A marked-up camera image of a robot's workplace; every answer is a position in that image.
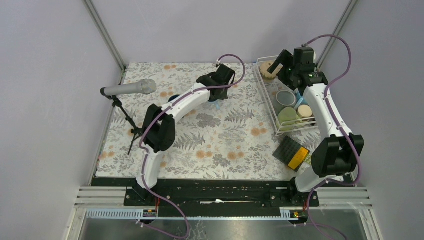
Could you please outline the aluminium frame post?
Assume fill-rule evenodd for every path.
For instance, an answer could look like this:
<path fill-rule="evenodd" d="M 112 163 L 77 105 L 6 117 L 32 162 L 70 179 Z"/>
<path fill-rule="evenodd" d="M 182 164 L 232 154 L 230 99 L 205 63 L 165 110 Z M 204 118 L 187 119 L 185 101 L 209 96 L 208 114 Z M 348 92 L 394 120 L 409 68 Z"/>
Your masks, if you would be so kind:
<path fill-rule="evenodd" d="M 106 47 L 108 48 L 112 58 L 118 65 L 118 67 L 125 71 L 127 69 L 127 65 L 125 64 L 125 61 L 123 60 L 121 54 L 119 53 L 118 48 L 116 47 L 111 35 L 109 34 L 106 25 L 104 24 L 94 2 L 92 0 L 82 0 L 82 3 L 87 9 L 88 14 L 90 15 L 94 25 L 96 26 L 97 30 L 99 31 Z"/>
<path fill-rule="evenodd" d="M 333 30 L 332 34 L 335 36 L 340 36 L 346 23 L 348 22 L 351 14 L 354 12 L 357 4 L 359 3 L 359 0 L 350 0 L 343 12 L 343 14 L 341 15 L 335 29 Z M 320 55 L 320 57 L 317 60 L 316 66 L 318 68 L 321 68 L 324 64 L 324 62 L 326 61 L 330 51 L 332 50 L 334 44 L 335 44 L 336 39 L 335 38 L 328 38 L 328 41 L 326 42 L 326 45 L 324 47 L 324 50 L 322 52 L 322 54 Z"/>

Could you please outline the left aluminium frame post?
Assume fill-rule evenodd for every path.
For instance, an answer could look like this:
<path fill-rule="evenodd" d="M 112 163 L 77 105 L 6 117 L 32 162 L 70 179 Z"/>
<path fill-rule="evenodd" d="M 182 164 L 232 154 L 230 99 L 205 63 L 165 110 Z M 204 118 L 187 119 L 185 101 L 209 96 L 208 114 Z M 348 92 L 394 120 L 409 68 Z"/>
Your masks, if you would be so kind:
<path fill-rule="evenodd" d="M 125 71 L 127 69 L 127 65 L 125 64 L 125 61 L 123 60 L 121 54 L 119 53 L 118 48 L 116 47 L 111 35 L 109 34 L 106 25 L 104 24 L 94 2 L 92 0 L 82 0 L 82 3 L 87 9 L 88 14 L 90 15 L 94 25 L 96 26 L 97 30 L 99 31 L 106 47 L 108 48 L 112 58 L 118 65 L 118 67 Z"/>

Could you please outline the black tripod mic stand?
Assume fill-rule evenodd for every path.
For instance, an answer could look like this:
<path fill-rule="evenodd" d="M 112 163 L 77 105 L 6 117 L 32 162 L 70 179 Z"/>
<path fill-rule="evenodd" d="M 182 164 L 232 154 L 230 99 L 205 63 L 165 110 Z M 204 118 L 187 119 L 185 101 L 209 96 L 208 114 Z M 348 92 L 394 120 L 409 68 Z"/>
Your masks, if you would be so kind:
<path fill-rule="evenodd" d="M 143 132 L 143 130 L 140 127 L 138 127 L 136 125 L 136 123 L 134 122 L 133 118 L 127 113 L 127 111 L 123 107 L 122 102 L 118 99 L 118 97 L 116 95 L 113 95 L 113 96 L 111 96 L 109 98 L 113 101 L 112 106 L 114 108 L 115 107 L 118 107 L 122 111 L 122 113 L 125 116 L 125 120 L 132 127 L 132 129 L 130 130 L 130 132 L 133 134 L 133 138 L 131 140 L 131 143 L 130 143 L 130 146 L 129 146 L 129 149 L 128 149 L 128 152 L 127 152 L 127 154 L 130 155 L 135 141 L 138 140 L 138 139 L 140 139 L 142 137 L 142 135 L 143 135 L 144 132 Z"/>

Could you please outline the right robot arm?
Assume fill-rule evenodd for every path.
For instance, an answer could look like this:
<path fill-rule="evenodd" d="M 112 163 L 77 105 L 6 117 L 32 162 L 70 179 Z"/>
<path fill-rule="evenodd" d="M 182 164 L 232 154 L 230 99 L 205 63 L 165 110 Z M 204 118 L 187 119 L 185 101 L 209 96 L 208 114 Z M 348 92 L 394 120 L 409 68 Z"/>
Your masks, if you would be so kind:
<path fill-rule="evenodd" d="M 293 53 L 283 50 L 267 69 L 273 73 L 282 66 L 277 78 L 304 97 L 320 130 L 321 143 L 311 156 L 311 167 L 292 178 L 287 187 L 286 198 L 293 206 L 308 201 L 314 190 L 328 182 L 348 186 L 336 178 L 353 171 L 360 174 L 362 168 L 364 138 L 344 123 L 330 93 L 331 82 L 316 70 L 314 56 L 310 47 L 295 48 Z"/>

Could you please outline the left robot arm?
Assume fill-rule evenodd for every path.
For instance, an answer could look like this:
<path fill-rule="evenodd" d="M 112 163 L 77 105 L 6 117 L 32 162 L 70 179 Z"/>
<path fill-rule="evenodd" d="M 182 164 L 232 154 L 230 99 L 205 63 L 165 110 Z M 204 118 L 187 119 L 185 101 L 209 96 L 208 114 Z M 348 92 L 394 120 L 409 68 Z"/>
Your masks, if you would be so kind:
<path fill-rule="evenodd" d="M 158 182 L 160 158 L 174 145 L 176 124 L 190 111 L 206 102 L 225 100 L 235 75 L 234 70 L 220 65 L 215 72 L 199 77 L 189 90 L 172 101 L 163 106 L 149 106 L 139 142 L 139 148 L 144 150 L 145 155 L 141 173 L 136 177 L 141 188 L 137 190 L 135 197 L 142 205 L 148 206 L 155 200 L 152 188 Z"/>

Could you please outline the cream cup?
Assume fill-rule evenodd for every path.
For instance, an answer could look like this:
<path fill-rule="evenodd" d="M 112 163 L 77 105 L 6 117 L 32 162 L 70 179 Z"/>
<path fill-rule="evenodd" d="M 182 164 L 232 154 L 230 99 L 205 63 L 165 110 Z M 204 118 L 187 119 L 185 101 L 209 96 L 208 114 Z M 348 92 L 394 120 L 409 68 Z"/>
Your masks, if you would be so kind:
<path fill-rule="evenodd" d="M 313 111 L 312 111 L 310 106 L 303 104 L 303 105 L 300 105 L 297 108 L 297 115 L 301 119 L 308 119 L 308 118 L 311 118 L 313 116 Z"/>

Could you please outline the dark blue cup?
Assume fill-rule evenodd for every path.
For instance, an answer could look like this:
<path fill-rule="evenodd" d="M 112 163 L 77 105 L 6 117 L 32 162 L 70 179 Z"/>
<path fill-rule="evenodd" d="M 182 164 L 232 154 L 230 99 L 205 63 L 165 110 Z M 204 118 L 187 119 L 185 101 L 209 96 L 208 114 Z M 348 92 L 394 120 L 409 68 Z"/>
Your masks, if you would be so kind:
<path fill-rule="evenodd" d="M 176 94 L 176 95 L 171 96 L 171 97 L 168 99 L 168 102 L 172 102 L 172 101 L 174 101 L 174 100 L 175 100 L 175 99 L 177 99 L 179 96 L 180 96 L 179 94 Z"/>

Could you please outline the dark grey building plate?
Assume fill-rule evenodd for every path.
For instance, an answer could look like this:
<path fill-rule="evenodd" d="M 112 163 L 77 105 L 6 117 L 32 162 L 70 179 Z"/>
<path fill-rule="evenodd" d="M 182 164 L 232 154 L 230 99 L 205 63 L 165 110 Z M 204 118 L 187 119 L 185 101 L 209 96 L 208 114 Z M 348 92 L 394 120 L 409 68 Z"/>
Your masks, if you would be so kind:
<path fill-rule="evenodd" d="M 300 147 L 303 146 L 292 138 L 286 136 L 272 155 L 288 167 L 290 159 Z"/>

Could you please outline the grey-green cup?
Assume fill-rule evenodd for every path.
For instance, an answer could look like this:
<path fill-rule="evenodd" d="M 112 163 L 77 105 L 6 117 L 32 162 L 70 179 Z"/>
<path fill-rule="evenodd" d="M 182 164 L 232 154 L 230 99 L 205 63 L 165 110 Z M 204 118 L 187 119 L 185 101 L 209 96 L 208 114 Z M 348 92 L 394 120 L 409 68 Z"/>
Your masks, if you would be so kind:
<path fill-rule="evenodd" d="M 281 90 L 276 93 L 273 107 L 276 112 L 281 112 L 284 108 L 294 107 L 297 99 L 293 92 L 288 90 Z"/>

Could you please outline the light blue cup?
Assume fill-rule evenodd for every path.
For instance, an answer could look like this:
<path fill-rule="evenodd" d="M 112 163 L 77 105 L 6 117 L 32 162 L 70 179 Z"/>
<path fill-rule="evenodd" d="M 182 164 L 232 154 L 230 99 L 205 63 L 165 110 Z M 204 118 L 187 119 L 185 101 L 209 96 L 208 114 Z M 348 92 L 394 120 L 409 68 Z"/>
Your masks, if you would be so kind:
<path fill-rule="evenodd" d="M 221 109 L 221 100 L 213 101 L 212 104 L 215 106 L 215 108 L 219 111 Z"/>

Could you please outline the white and blue cup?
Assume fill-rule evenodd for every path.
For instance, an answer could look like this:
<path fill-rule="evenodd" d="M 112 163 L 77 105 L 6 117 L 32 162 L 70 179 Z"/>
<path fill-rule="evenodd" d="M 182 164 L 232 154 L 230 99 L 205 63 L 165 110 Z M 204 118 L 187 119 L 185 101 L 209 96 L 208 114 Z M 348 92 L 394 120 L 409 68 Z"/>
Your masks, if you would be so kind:
<path fill-rule="evenodd" d="M 295 94 L 295 97 L 296 97 L 296 104 L 294 106 L 294 109 L 297 111 L 298 108 L 301 105 L 304 105 L 306 102 L 305 102 L 304 97 L 301 95 L 301 93 L 298 90 L 296 90 L 294 94 Z"/>

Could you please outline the beige ribbed cup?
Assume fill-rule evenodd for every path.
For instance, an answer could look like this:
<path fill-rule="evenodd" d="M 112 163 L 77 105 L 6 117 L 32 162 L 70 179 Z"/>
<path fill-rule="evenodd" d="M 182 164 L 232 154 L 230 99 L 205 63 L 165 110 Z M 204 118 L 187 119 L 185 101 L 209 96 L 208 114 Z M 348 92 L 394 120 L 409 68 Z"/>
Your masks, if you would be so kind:
<path fill-rule="evenodd" d="M 271 81 L 277 77 L 277 69 L 273 73 L 269 73 L 268 69 L 273 65 L 274 61 L 264 61 L 259 66 L 259 73 L 261 74 L 262 78 L 267 81 Z"/>

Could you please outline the silver microphone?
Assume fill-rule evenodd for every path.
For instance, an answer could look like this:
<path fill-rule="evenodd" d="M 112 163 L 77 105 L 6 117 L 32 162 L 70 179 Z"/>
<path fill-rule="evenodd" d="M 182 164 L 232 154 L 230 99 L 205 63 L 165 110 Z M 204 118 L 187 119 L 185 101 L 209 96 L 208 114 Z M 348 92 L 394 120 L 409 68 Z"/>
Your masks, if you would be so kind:
<path fill-rule="evenodd" d="M 100 89 L 100 94 L 105 97 L 143 94 L 150 95 L 157 90 L 157 84 L 151 79 L 142 79 L 135 83 L 121 84 Z"/>

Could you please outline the floral table mat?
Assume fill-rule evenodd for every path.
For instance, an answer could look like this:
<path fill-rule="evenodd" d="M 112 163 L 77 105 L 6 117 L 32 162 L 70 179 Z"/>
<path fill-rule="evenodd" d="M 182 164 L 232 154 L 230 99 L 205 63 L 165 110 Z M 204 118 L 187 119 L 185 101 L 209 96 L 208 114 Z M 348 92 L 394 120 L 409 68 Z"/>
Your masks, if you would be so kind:
<path fill-rule="evenodd" d="M 217 110 L 211 102 L 190 111 L 176 126 L 173 146 L 160 158 L 161 179 L 289 180 L 297 172 L 273 156 L 284 135 L 276 136 L 257 86 L 253 63 L 231 63 L 236 77 Z M 141 127 L 150 105 L 162 106 L 187 91 L 213 63 L 131 63 L 124 83 L 154 80 L 150 95 L 122 95 L 120 101 Z"/>

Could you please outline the light green cup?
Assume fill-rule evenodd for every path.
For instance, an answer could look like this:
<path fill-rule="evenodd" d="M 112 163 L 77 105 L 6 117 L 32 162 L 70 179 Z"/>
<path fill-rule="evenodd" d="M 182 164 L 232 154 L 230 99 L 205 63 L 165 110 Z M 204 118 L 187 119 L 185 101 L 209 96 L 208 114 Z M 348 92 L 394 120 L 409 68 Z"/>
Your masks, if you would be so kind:
<path fill-rule="evenodd" d="M 290 131 L 294 128 L 299 116 L 292 107 L 284 108 L 277 116 L 276 126 L 279 131 Z"/>

